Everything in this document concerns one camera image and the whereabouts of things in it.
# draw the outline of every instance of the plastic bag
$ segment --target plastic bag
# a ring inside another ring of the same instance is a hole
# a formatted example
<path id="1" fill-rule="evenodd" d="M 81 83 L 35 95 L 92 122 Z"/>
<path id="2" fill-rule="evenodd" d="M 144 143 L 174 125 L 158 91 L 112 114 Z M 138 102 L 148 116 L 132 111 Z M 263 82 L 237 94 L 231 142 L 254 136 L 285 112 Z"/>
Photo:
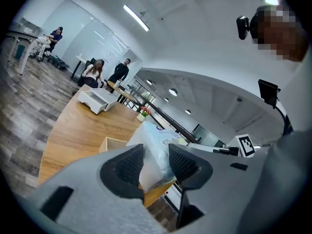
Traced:
<path id="1" fill-rule="evenodd" d="M 170 143 L 187 145 L 175 131 L 162 129 L 150 122 L 143 122 L 127 143 L 127 146 L 143 144 L 144 164 L 139 182 L 145 192 L 176 180 L 169 164 Z"/>

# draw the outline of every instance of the glass partition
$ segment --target glass partition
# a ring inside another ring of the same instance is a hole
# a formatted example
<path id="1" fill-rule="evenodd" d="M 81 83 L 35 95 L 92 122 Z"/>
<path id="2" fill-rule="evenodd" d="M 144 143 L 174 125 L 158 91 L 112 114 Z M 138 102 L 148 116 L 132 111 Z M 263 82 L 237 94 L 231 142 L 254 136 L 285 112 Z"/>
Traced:
<path id="1" fill-rule="evenodd" d="M 128 48 L 113 31 L 98 19 L 93 18 L 69 45 L 62 60 L 70 66 L 69 70 L 73 72 L 79 62 L 76 56 L 81 55 L 84 60 L 103 59 L 105 61 L 103 77 L 108 79 L 113 74 L 118 59 L 128 51 Z M 81 65 L 75 76 L 80 77 L 83 70 L 84 65 Z"/>
<path id="2" fill-rule="evenodd" d="M 192 132 L 192 135 L 198 139 L 198 142 L 205 146 L 219 146 L 223 144 L 215 135 L 198 125 Z"/>
<path id="3" fill-rule="evenodd" d="M 80 38 L 81 30 L 88 25 L 92 19 L 93 16 L 90 13 L 74 2 L 65 0 L 61 3 L 42 26 L 43 34 L 50 34 L 58 27 L 63 27 L 63 38 L 56 44 L 52 55 L 63 59 L 66 49 L 71 45 L 74 39 Z"/>

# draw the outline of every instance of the woman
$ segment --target woman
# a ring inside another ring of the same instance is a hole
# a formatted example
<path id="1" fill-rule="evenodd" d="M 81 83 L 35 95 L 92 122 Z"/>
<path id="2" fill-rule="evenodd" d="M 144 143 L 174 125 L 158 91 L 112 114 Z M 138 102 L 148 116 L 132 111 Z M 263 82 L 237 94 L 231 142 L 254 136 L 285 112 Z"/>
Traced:
<path id="1" fill-rule="evenodd" d="M 58 40 L 61 39 L 61 34 L 63 32 L 63 27 L 59 27 L 57 30 L 53 31 L 52 34 L 46 35 L 44 37 L 38 37 L 36 39 L 36 45 L 33 47 L 33 49 L 30 52 L 29 57 L 35 58 L 36 53 L 39 51 L 38 55 L 38 61 L 42 61 L 42 56 L 44 53 L 44 50 L 46 48 L 50 48 L 50 44 L 56 44 Z"/>
<path id="2" fill-rule="evenodd" d="M 106 82 L 102 78 L 102 70 L 104 66 L 104 61 L 102 59 L 99 59 L 96 61 L 96 63 L 93 65 L 89 65 L 87 69 L 82 73 L 83 83 L 87 84 L 88 86 L 92 88 L 98 88 L 98 79 L 106 86 Z"/>

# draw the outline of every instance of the man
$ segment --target man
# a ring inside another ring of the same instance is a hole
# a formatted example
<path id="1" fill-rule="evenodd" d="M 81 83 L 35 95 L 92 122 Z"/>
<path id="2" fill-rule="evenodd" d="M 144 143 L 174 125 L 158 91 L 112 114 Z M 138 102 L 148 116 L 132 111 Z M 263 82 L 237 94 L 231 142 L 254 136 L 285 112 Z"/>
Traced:
<path id="1" fill-rule="evenodd" d="M 109 81 L 113 82 L 113 83 L 116 83 L 116 81 L 120 80 L 120 81 L 123 81 L 126 79 L 128 73 L 129 73 L 129 68 L 128 68 L 128 65 L 130 64 L 130 59 L 127 58 L 125 60 L 125 62 L 122 64 L 118 64 L 115 68 L 115 72 L 114 74 L 109 77 Z"/>
<path id="2" fill-rule="evenodd" d="M 30 52 L 29 57 L 35 58 L 36 53 L 39 51 L 38 59 L 37 61 L 42 61 L 42 56 L 44 53 L 44 50 L 46 48 L 53 48 L 54 45 L 62 38 L 61 33 L 63 31 L 63 27 L 59 27 L 57 30 L 53 31 L 52 34 L 46 35 L 44 37 L 38 37 L 36 39 L 36 45 L 33 47 L 33 49 Z"/>
<path id="3" fill-rule="evenodd" d="M 283 59 L 300 62 L 278 98 L 295 131 L 311 129 L 312 49 L 305 30 L 294 13 L 281 5 L 260 6 L 249 28 L 259 47 L 268 45 Z"/>

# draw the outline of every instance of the flower pot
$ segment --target flower pot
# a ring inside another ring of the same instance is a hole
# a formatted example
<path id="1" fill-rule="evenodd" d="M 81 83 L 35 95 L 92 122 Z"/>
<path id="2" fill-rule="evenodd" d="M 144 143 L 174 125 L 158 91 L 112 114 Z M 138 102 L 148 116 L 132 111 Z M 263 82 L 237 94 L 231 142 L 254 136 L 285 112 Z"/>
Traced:
<path id="1" fill-rule="evenodd" d="M 146 119 L 146 117 L 144 117 L 142 114 L 139 114 L 136 118 L 141 122 L 143 122 Z"/>

